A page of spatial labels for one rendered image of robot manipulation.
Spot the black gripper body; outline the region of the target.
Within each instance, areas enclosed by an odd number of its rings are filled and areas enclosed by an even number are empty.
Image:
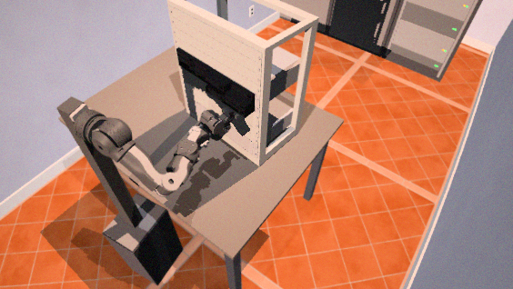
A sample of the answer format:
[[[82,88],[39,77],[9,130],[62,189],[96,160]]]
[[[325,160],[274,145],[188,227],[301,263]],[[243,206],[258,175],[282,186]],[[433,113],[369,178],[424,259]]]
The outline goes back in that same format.
[[[225,134],[225,124],[221,122],[219,114],[214,110],[205,110],[200,116],[197,126],[210,135],[210,138],[218,141]]]

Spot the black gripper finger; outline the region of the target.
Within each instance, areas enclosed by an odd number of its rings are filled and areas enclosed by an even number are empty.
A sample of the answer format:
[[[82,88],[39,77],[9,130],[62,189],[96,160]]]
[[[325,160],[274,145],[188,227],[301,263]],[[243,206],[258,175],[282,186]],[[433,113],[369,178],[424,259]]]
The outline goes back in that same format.
[[[226,133],[231,129],[231,124],[230,124],[230,123],[232,122],[232,120],[233,120],[234,118],[235,118],[235,119],[238,119],[239,117],[238,117],[238,118],[236,118],[236,117],[234,117],[233,115],[230,115],[230,120],[228,120],[228,122],[225,124],[225,134],[226,134]]]
[[[222,108],[222,113],[223,114],[221,114],[219,116],[219,118],[220,118],[221,122],[224,122],[224,124],[226,124],[228,122],[228,120],[230,120],[230,115],[233,115],[236,118],[239,117],[239,115],[237,113],[235,113],[233,110],[231,110],[228,107]]]

